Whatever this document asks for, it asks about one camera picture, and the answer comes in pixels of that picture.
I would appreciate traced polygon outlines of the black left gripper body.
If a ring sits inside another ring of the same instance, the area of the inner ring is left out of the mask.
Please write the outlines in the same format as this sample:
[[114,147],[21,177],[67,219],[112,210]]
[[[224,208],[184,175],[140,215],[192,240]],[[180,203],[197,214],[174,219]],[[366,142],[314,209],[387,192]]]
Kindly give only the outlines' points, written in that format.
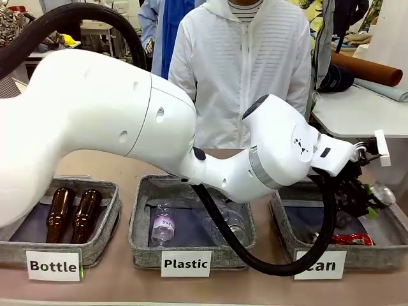
[[358,179],[362,174],[361,166],[358,162],[348,161],[340,173],[334,178],[335,199],[343,194],[355,195],[350,185],[352,179]]

